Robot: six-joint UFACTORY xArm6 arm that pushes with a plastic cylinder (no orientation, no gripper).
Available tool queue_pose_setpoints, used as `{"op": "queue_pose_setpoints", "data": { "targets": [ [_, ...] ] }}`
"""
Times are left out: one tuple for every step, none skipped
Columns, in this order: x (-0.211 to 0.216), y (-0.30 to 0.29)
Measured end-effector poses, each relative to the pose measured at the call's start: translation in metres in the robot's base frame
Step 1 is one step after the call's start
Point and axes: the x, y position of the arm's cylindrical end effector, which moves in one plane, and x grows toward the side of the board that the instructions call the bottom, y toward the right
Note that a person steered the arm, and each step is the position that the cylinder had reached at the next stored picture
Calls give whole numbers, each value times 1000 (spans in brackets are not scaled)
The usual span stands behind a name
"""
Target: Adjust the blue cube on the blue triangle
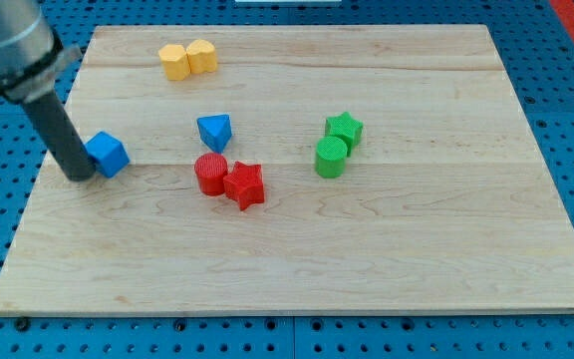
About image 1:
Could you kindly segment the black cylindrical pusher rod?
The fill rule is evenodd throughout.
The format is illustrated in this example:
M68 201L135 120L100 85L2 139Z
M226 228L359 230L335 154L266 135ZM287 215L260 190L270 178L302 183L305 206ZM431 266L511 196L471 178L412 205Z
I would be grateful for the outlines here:
M23 102L21 107L68 180L83 181L93 176L95 165L54 90Z

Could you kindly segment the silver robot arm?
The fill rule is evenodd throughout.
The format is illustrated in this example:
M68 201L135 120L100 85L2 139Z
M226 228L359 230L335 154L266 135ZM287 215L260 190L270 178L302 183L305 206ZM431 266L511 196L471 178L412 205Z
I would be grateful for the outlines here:
M33 0L0 0L0 98L20 106L68 180L96 171L58 97L58 75L82 57L65 46Z

